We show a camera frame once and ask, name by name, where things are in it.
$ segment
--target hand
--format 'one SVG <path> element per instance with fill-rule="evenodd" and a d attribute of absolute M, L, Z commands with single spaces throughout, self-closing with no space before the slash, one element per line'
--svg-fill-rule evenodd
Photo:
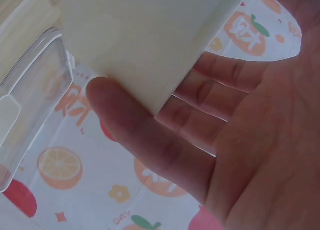
<path fill-rule="evenodd" d="M 110 79 L 87 88 L 125 148 L 230 230 L 320 225 L 320 0 L 279 1 L 303 30 L 298 57 L 259 63 L 204 53 L 155 119 Z"/>

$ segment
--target tabletop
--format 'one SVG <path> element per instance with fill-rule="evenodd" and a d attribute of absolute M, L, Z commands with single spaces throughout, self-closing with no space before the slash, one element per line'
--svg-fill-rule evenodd
<path fill-rule="evenodd" d="M 60 0 L 0 0 L 0 81 L 51 26 L 60 26 Z"/>

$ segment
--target container lid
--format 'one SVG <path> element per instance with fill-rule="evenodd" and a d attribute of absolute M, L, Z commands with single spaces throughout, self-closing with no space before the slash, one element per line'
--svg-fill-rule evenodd
<path fill-rule="evenodd" d="M 73 81 L 59 29 L 50 28 L 0 83 L 0 192 Z"/>

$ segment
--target green leaf illustration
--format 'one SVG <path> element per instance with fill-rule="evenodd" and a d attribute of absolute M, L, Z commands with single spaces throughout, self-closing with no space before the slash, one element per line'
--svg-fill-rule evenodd
<path fill-rule="evenodd" d="M 269 31 L 260 23 L 256 22 L 256 16 L 255 15 L 251 15 L 251 22 L 253 24 L 253 26 L 264 36 L 269 37 L 270 33 Z"/>
<path fill-rule="evenodd" d="M 139 227 L 146 229 L 146 230 L 154 230 L 154 226 L 151 225 L 146 219 L 141 216 L 134 215 L 131 217 L 132 221 L 138 225 Z"/>
<path fill-rule="evenodd" d="M 157 222 L 154 226 L 153 226 L 153 230 L 157 230 L 159 227 L 161 227 L 161 223 Z"/>

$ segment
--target patterned tablecloth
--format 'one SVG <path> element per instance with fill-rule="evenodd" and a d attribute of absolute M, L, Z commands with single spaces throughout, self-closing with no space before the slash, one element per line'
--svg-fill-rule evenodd
<path fill-rule="evenodd" d="M 296 20 L 277 1 L 244 0 L 208 50 L 274 61 L 298 54 L 301 37 Z M 222 229 L 183 189 L 151 172 L 115 142 L 85 96 L 92 71 L 79 65 L 74 75 L 15 180 L 0 196 L 0 228 Z M 53 132 L 54 125 L 58 132 Z"/>

